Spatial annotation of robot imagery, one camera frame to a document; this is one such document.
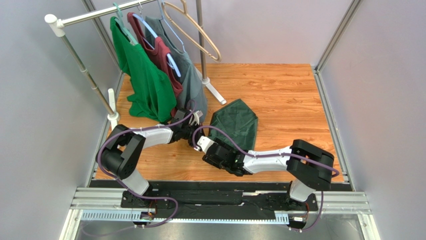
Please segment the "dark green cloth napkin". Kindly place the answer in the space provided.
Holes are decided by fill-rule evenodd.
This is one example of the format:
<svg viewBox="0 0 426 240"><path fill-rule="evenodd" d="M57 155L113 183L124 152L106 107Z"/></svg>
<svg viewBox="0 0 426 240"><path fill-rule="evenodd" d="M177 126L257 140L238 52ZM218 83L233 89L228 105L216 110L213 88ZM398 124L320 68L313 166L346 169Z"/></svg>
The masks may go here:
<svg viewBox="0 0 426 240"><path fill-rule="evenodd" d="M255 148L259 119L242 100L236 99L213 113L210 125L225 132L241 149Z"/></svg>

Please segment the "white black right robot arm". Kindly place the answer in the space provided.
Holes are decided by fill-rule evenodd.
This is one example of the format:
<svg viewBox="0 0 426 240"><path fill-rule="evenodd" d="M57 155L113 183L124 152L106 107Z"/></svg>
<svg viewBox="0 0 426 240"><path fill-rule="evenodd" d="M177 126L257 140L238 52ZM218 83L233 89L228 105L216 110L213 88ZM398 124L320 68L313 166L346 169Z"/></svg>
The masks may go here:
<svg viewBox="0 0 426 240"><path fill-rule="evenodd" d="M288 172L295 177L287 197L305 202L315 191L329 191L332 178L339 174L330 152L307 141L296 139L292 145L269 151L241 151L219 139L202 136L196 143L204 152L203 160L237 177L262 172Z"/></svg>

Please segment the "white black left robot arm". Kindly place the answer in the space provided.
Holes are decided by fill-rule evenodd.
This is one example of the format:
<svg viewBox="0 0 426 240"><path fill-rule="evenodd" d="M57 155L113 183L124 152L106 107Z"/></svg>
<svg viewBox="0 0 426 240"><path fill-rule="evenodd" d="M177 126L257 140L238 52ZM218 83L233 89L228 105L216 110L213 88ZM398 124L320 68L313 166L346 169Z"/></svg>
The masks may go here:
<svg viewBox="0 0 426 240"><path fill-rule="evenodd" d="M150 187L137 170L142 150L190 139L202 116L200 110L181 108L167 124L145 128L118 124L98 150L96 161L103 172L114 177L129 192L142 196Z"/></svg>

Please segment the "grey-blue hanging shirt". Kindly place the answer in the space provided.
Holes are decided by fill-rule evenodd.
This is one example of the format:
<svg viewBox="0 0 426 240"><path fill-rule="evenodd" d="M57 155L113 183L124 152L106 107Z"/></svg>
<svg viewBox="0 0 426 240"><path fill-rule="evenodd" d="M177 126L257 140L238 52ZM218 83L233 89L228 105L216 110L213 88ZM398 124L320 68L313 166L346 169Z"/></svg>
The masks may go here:
<svg viewBox="0 0 426 240"><path fill-rule="evenodd" d="M196 68L188 53L175 46L165 32L160 19L146 16L145 21L170 49L171 56L181 73L179 82L181 83L183 90L177 97L177 107L184 108L187 106L189 101L193 100L195 102L195 110L202 112L202 116L199 121L203 123L208 113L208 100L205 96L202 81L198 76Z"/></svg>

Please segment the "green hanging t-shirt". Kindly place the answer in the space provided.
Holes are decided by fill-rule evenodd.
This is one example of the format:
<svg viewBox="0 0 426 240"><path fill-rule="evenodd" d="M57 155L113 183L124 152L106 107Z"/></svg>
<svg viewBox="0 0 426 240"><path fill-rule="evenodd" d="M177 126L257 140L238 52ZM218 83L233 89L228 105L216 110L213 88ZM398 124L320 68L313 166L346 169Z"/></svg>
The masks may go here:
<svg viewBox="0 0 426 240"><path fill-rule="evenodd" d="M150 60L144 48L133 44L122 32L118 18L110 18L110 31L119 68L130 77L133 94L129 114L158 122L170 120L177 105L169 77Z"/></svg>

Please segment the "maroon hanging shirt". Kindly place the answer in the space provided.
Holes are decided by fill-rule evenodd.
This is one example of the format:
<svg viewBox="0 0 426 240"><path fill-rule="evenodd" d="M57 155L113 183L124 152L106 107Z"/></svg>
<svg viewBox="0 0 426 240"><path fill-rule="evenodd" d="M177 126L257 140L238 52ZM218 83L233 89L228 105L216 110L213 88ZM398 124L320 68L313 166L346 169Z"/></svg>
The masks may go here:
<svg viewBox="0 0 426 240"><path fill-rule="evenodd" d="M183 91L180 83L181 71L172 57L171 50L163 39L155 32L144 18L134 12L127 14L127 21L131 25L138 42L144 48L149 59L163 71L170 81L174 98L177 99Z"/></svg>

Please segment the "teal plastic hanger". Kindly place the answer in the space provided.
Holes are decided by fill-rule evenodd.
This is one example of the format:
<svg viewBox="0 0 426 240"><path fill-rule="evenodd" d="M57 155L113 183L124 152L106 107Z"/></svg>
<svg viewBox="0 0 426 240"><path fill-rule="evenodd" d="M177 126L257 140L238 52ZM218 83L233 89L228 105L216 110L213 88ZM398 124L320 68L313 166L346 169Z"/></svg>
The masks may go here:
<svg viewBox="0 0 426 240"><path fill-rule="evenodd" d="M122 31L122 33L126 36L126 38L128 39L128 41L135 46L136 44L138 44L138 41L133 37L133 35L130 33L130 31L125 27L124 21L123 21L123 13L121 11L121 9L119 8L119 5L114 2L113 6L116 8L117 13L116 13L116 17L117 19L115 20L120 27L120 30Z"/></svg>

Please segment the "aluminium frame rail right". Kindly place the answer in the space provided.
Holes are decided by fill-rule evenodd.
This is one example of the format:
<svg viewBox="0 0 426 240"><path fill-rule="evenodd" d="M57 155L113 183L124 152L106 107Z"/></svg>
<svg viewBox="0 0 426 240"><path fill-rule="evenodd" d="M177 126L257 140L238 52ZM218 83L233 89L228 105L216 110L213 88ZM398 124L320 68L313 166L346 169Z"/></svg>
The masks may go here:
<svg viewBox="0 0 426 240"><path fill-rule="evenodd" d="M353 174L348 163L348 157L344 148L341 131L339 129L337 115L333 109L333 107L335 107L339 102L336 87L334 86L336 82L333 80L333 75L330 74L327 64L332 58L335 49L362 3L363 2L361 0L350 1L347 10L319 58L318 63L312 67L315 83L340 165L341 175L343 176L343 183L349 185L351 190L354 192L357 190L357 187L354 184Z"/></svg>

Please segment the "aluminium front frame rail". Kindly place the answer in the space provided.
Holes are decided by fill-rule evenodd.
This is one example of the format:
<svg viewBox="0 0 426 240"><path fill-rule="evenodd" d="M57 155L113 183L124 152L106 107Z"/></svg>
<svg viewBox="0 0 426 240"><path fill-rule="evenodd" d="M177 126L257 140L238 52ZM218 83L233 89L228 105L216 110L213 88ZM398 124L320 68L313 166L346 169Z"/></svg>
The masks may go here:
<svg viewBox="0 0 426 240"><path fill-rule="evenodd" d="M117 239L380 238L364 192L348 183L290 204L287 182L153 181L137 199L113 180L79 187L60 234Z"/></svg>

